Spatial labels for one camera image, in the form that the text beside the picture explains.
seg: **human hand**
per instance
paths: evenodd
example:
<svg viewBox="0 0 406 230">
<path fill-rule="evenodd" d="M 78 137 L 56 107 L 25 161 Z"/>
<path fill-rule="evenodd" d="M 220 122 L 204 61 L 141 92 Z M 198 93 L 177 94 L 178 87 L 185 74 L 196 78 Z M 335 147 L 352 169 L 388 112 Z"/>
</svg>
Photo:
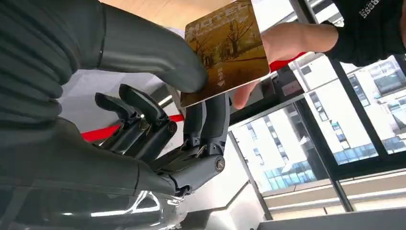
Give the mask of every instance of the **human hand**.
<svg viewBox="0 0 406 230">
<path fill-rule="evenodd" d="M 255 86 L 260 82 L 260 80 L 256 80 L 251 82 L 250 84 L 241 86 L 237 89 L 236 94 L 234 94 L 233 105 L 236 109 L 244 108 L 245 104 L 248 101 L 249 96 L 251 95 L 252 90 L 254 90 Z"/>
</svg>

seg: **gray panel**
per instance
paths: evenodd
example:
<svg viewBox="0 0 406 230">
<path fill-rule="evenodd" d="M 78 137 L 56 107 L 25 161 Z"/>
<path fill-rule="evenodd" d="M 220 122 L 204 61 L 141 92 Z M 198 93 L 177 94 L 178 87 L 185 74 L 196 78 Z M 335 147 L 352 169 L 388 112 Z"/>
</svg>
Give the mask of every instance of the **gray panel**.
<svg viewBox="0 0 406 230">
<path fill-rule="evenodd" d="M 267 221 L 258 230 L 404 230 L 406 208 Z"/>
</svg>

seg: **gold card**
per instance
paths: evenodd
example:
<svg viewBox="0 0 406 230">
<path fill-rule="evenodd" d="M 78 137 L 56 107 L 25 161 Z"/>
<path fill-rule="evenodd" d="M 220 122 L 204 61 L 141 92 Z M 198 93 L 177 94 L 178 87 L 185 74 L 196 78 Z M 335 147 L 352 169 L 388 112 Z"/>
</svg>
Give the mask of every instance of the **gold card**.
<svg viewBox="0 0 406 230">
<path fill-rule="evenodd" d="M 270 71 L 250 0 L 237 0 L 186 26 L 185 40 L 207 69 L 199 92 L 182 93 L 188 107 L 248 84 Z"/>
</svg>

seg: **metal pole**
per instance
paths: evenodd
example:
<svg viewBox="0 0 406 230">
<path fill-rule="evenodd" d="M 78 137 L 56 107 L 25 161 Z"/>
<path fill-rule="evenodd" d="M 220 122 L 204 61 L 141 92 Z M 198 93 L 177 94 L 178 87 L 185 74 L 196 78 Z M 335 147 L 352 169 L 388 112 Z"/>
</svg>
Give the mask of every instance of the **metal pole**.
<svg viewBox="0 0 406 230">
<path fill-rule="evenodd" d="M 268 206 L 265 203 L 264 198 L 262 197 L 262 194 L 259 192 L 257 183 L 254 180 L 254 177 L 251 174 L 251 171 L 248 168 L 247 163 L 244 160 L 244 156 L 242 155 L 240 146 L 238 145 L 236 138 L 234 137 L 234 134 L 232 131 L 228 132 L 228 136 L 230 137 L 231 142 L 233 143 L 234 149 L 237 152 L 238 157 L 240 158 L 241 164 L 244 167 L 245 172 L 247 173 L 248 180 L 251 183 L 252 187 L 254 188 L 255 194 L 257 195 L 257 198 L 259 200 L 259 203 L 261 204 L 261 207 L 264 211 L 264 216 L 266 220 L 273 220 L 271 212 L 269 212 Z"/>
<path fill-rule="evenodd" d="M 299 19 L 300 22 L 317 24 L 316 16 L 315 16 L 313 10 L 311 9 L 309 3 L 306 0 L 289 0 L 289 1 L 293 7 L 293 10 L 296 12 L 297 18 Z M 352 88 L 352 86 L 351 86 L 350 90 L 352 90 L 356 96 L 356 93 L 355 93 L 354 89 Z M 342 188 L 340 182 L 335 179 L 334 174 L 331 171 L 332 161 L 335 163 L 335 165 L 337 165 L 337 162 L 333 158 L 333 154 L 331 153 L 331 150 L 330 150 L 329 146 L 327 145 L 326 139 L 324 138 L 323 133 L 321 132 L 316 119 L 314 118 L 313 114 L 311 113 L 309 105 L 307 104 L 305 99 L 301 99 L 300 101 L 295 102 L 294 106 L 296 107 L 297 112 L 299 113 L 300 117 L 302 118 L 303 124 L 304 124 L 305 128 L 307 129 L 307 132 L 309 133 L 309 135 L 311 135 L 311 133 L 316 133 L 317 137 L 315 138 L 313 136 L 313 138 L 311 137 L 311 139 L 313 141 L 317 141 L 317 142 L 324 142 L 323 148 L 320 148 L 319 144 L 315 144 L 315 143 L 314 143 L 314 146 L 316 148 L 316 151 L 320 157 L 320 160 L 321 160 L 324 168 L 326 169 L 326 172 L 327 172 L 328 177 L 330 178 L 331 184 L 333 185 L 334 190 L 336 191 L 337 196 L 339 197 L 341 204 L 343 205 L 345 211 L 352 212 L 354 209 L 352 208 L 351 203 L 349 202 L 347 195 L 344 192 L 344 189 Z M 382 151 L 382 149 L 379 148 L 379 144 L 381 144 L 383 147 L 383 144 L 380 139 L 379 139 L 379 143 L 376 143 L 376 144 L 377 144 L 378 149 L 380 151 Z"/>
<path fill-rule="evenodd" d="M 323 133 L 320 127 L 318 126 L 317 121 L 310 110 L 309 105 L 306 102 L 306 99 L 301 99 L 293 103 L 293 105 L 295 106 L 295 109 L 299 114 L 303 122 L 304 128 L 306 129 L 307 133 L 310 136 L 310 139 L 313 141 L 313 145 L 321 160 L 321 163 L 324 169 L 326 170 L 327 176 L 329 177 L 330 182 L 333 185 L 333 188 L 336 191 L 337 196 L 340 199 L 340 202 L 343 205 L 345 211 L 346 212 L 354 211 L 340 182 L 336 180 L 334 177 L 334 174 L 332 172 L 333 168 L 332 163 L 335 163 L 335 166 L 337 166 L 337 162 L 333 157 L 333 153 L 331 152 L 331 149 L 328 146 L 327 141 L 324 138 Z"/>
</svg>

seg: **wooden ceiling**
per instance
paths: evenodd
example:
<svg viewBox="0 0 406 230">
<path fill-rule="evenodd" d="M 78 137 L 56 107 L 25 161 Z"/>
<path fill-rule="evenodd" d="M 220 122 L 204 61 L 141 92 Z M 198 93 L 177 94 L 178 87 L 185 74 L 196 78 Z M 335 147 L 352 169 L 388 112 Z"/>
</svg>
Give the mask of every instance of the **wooden ceiling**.
<svg viewBox="0 0 406 230">
<path fill-rule="evenodd" d="M 184 30 L 193 22 L 233 0 L 101 0 L 163 26 Z"/>
</svg>

